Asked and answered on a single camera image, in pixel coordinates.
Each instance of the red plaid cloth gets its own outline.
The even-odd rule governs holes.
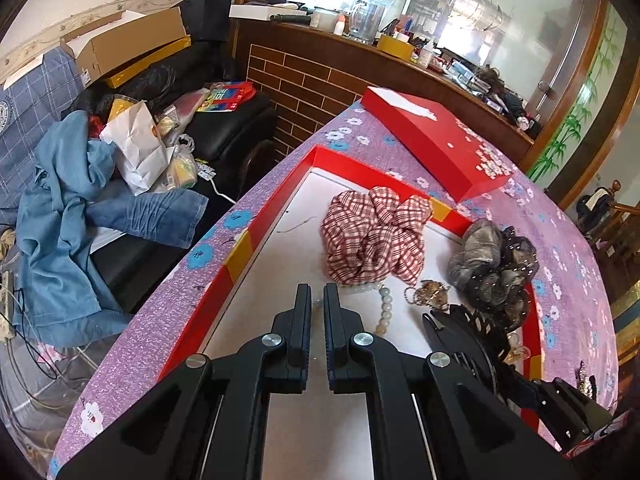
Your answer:
[[[415,285],[424,267],[422,229],[432,213],[428,199],[413,195],[401,204],[388,187],[334,196],[320,227],[329,276],[354,285],[393,273]]]

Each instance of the blue checkered cloth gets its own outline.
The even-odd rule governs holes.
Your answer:
[[[20,196],[34,175],[33,150],[81,91],[76,62],[60,47],[7,90],[0,86],[1,224],[15,225]]]

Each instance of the metal screw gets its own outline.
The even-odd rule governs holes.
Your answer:
[[[367,332],[360,332],[353,336],[353,342],[358,346],[369,346],[373,343],[373,336]]]
[[[429,361],[438,368],[444,368],[445,366],[449,366],[451,358],[444,352],[434,352],[430,355]]]
[[[185,362],[189,368],[202,368],[207,364],[207,358],[202,354],[194,354],[187,357]]]
[[[278,346],[282,338],[278,334],[265,334],[262,336],[262,344],[265,346]]]

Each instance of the red box lid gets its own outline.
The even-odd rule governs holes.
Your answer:
[[[362,105],[460,202],[502,186],[511,169],[440,103],[368,87]]]

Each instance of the white paper bag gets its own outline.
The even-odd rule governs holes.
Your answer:
[[[171,160],[173,149],[156,136],[156,123],[144,102],[109,121],[100,138],[119,148],[116,166],[134,195],[148,191]]]

